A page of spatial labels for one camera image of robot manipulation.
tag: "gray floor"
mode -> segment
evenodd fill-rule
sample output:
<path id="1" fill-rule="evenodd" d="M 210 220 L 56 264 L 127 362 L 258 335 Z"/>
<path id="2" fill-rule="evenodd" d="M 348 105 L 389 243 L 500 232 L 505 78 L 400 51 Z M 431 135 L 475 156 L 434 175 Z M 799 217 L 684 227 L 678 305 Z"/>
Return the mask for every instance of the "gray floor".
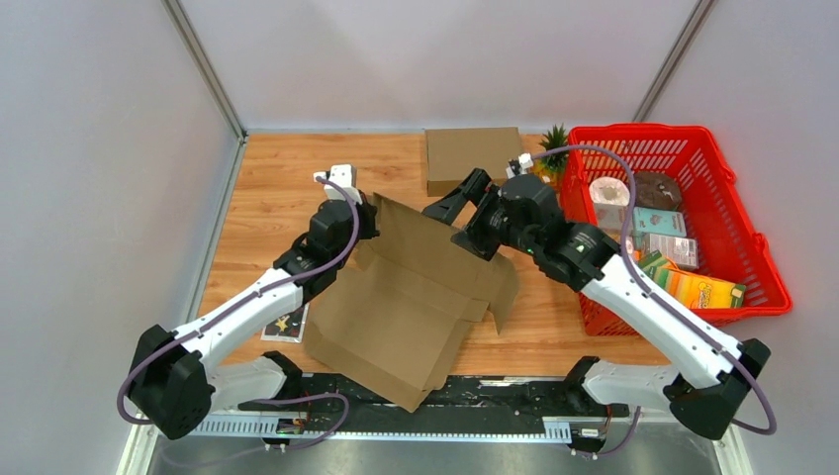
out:
<path id="1" fill-rule="evenodd" d="M 614 426 L 612 443 L 625 433 Z M 203 462 L 258 446 L 252 439 L 186 437 L 158 445 L 177 461 Z M 620 454 L 596 461 L 572 457 L 564 447 L 545 444 L 334 440 L 300 452 L 258 452 L 201 469 L 172 467 L 155 455 L 150 474 L 673 474 L 718 475 L 711 442 L 670 424 L 642 424 Z"/>

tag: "red crate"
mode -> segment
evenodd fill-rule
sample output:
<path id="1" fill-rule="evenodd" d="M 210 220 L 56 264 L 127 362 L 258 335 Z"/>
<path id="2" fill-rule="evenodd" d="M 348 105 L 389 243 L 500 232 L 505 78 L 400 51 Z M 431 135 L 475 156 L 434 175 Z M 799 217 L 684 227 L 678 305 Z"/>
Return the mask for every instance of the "red crate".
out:
<path id="1" fill-rule="evenodd" d="M 688 237 L 699 245 L 700 274 L 746 285 L 739 309 L 696 310 L 715 327 L 756 316 L 789 312 L 792 299 L 769 254 L 766 239 L 755 232 L 728 167 L 710 131 L 704 127 L 617 124 L 577 127 L 569 143 L 599 145 L 615 151 L 633 171 L 658 171 L 676 179 L 682 190 Z M 620 165 L 590 150 L 574 150 L 562 181 L 560 201 L 569 220 L 597 223 L 589 184 L 602 176 L 626 180 Z M 614 313 L 582 294 L 587 334 L 636 334 Z"/>

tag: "flattened cardboard box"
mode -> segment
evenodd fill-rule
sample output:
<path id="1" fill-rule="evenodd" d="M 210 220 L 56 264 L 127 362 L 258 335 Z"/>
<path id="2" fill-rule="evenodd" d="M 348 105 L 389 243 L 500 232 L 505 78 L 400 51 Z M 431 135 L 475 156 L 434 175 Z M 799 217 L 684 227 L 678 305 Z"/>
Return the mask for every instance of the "flattened cardboard box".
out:
<path id="1" fill-rule="evenodd" d="M 472 324 L 489 310 L 498 332 L 518 292 L 513 264 L 489 262 L 450 241 L 457 231 L 374 195 L 381 235 L 356 248 L 313 303 L 305 351 L 413 412 L 445 384 Z"/>
<path id="2" fill-rule="evenodd" d="M 516 127 L 427 130 L 425 148 L 428 196 L 445 196 L 473 168 L 483 168 L 495 182 L 504 183 L 507 163 L 522 153 Z"/>

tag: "wooden table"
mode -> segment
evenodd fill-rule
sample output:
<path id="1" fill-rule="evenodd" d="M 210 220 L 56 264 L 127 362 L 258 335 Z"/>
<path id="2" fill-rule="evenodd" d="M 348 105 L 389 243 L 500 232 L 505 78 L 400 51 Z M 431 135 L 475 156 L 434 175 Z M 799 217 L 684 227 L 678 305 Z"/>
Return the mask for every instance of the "wooden table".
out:
<path id="1" fill-rule="evenodd" d="M 527 151 L 542 150 L 539 136 L 522 136 L 522 141 Z M 309 217 L 325 198 L 323 187 L 312 180 L 314 171 L 352 163 L 361 190 L 422 209 L 435 200 L 424 192 L 424 150 L 422 134 L 251 136 L 201 314 L 253 283 L 308 228 Z M 501 335 L 489 315 L 475 325 L 452 374 L 559 376 L 589 354 L 618 363 L 666 363 L 641 337 L 587 336 L 573 292 L 548 280 L 524 254 L 510 249 L 502 253 L 513 260 L 521 282 L 513 313 Z M 286 354 L 306 372 L 329 371 L 301 344 L 262 341 L 258 335 L 228 363 L 248 361 L 268 350 Z"/>

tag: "yellow star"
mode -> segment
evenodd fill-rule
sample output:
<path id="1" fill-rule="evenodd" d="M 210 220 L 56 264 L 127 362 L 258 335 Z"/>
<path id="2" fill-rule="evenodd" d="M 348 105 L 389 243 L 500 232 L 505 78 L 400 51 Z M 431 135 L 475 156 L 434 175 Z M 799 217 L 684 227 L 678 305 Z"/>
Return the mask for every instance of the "yellow star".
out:
<path id="1" fill-rule="evenodd" d="M 284 316 L 280 317 L 279 319 L 277 319 L 277 322 L 274 323 L 274 325 L 279 327 L 280 331 L 284 332 L 288 328 L 288 324 L 286 324 L 286 322 L 288 322 L 288 319 L 289 319 L 289 316 L 284 315 Z"/>

